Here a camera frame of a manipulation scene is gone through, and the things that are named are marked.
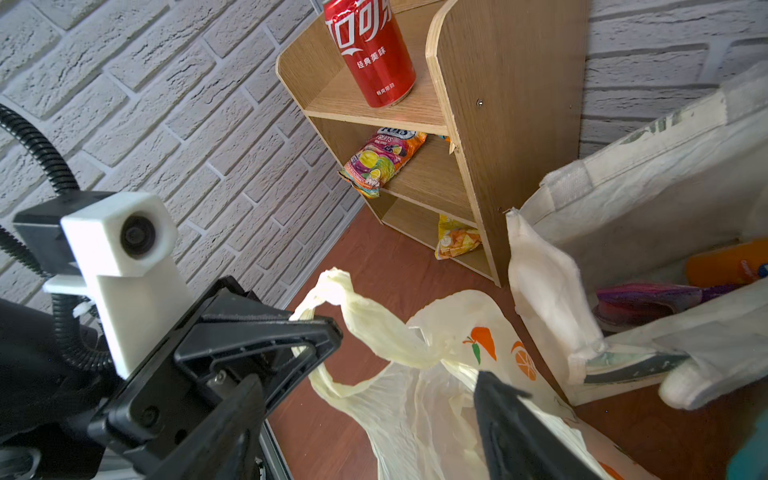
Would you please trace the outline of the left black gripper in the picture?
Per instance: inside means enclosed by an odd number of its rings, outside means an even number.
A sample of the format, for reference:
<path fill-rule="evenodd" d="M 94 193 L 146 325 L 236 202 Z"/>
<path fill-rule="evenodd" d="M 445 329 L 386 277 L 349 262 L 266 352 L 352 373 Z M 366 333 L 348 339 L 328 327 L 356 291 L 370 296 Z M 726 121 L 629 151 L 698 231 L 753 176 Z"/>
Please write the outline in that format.
<path fill-rule="evenodd" d="M 328 317 L 293 321 L 230 277 L 214 282 L 129 378 L 62 358 L 49 314 L 1 304 L 1 475 L 91 479 L 108 453 L 150 479 L 238 384 L 259 378 L 265 417 L 259 479 L 290 470 L 268 416 L 330 355 Z"/>

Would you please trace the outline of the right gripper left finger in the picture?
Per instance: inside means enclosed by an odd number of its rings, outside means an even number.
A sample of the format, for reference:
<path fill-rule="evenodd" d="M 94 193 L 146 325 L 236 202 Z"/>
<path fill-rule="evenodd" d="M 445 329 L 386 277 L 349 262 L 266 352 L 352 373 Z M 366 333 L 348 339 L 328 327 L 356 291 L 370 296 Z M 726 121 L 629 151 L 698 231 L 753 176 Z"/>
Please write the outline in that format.
<path fill-rule="evenodd" d="M 259 479 L 264 417 L 262 384 L 250 375 L 148 477 Z"/>

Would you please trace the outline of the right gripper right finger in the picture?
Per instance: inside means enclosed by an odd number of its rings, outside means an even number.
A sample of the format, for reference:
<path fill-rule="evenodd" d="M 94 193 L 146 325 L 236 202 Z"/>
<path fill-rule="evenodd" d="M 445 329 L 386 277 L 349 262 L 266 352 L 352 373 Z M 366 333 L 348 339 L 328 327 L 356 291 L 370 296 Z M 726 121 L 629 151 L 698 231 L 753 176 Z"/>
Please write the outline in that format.
<path fill-rule="evenodd" d="M 550 387 L 512 383 L 481 371 L 474 389 L 487 470 L 492 479 L 607 479 L 570 411 Z"/>

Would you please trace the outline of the thin cream plastic bag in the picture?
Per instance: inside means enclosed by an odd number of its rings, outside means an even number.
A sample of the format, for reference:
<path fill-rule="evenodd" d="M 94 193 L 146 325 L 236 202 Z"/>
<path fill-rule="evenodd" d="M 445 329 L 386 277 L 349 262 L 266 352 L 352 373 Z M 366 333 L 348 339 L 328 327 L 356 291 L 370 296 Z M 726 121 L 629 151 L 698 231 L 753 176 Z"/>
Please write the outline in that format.
<path fill-rule="evenodd" d="M 537 371 L 519 335 L 487 294 L 465 290 L 436 300 L 408 320 L 359 295 L 347 272 L 323 272 L 292 320 L 306 325 L 322 304 L 341 309 L 348 331 L 386 361 L 371 379 L 336 382 L 325 367 L 314 391 L 366 432 L 381 479 L 485 479 L 475 395 L 494 374 L 524 393 L 522 410 L 600 479 L 645 479 L 648 472 L 612 440 L 580 420 Z"/>

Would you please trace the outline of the purple candy bag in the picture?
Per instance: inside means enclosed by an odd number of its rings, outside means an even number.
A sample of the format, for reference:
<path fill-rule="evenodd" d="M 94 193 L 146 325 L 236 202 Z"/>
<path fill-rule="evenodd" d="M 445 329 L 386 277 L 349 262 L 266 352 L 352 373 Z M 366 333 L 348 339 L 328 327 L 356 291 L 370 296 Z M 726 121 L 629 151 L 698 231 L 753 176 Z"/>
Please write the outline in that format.
<path fill-rule="evenodd" d="M 685 312 L 729 294 L 740 285 L 694 287 L 674 284 L 631 283 L 598 290 L 592 313 L 600 328 L 620 333 Z"/>

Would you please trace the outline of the canvas tote bag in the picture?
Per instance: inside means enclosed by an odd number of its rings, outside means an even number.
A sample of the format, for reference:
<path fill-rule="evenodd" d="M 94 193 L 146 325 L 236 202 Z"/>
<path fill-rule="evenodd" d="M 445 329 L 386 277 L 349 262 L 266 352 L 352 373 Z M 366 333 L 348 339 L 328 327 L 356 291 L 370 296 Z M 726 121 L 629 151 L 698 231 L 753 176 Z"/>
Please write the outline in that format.
<path fill-rule="evenodd" d="M 765 264 L 640 326 L 600 322 L 597 293 L 684 282 L 689 258 L 766 237 L 766 63 L 547 174 L 506 225 L 517 312 L 572 404 L 655 385 L 694 410 L 765 379 Z"/>

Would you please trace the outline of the orange Fanta can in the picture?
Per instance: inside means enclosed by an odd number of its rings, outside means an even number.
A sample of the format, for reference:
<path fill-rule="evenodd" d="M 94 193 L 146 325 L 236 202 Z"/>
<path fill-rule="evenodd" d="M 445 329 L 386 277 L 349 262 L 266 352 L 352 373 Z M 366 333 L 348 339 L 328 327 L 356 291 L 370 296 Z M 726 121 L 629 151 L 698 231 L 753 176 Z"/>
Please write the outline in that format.
<path fill-rule="evenodd" d="M 767 277 L 767 240 L 733 245 L 689 258 L 685 275 L 690 285 L 709 288 L 749 285 Z"/>

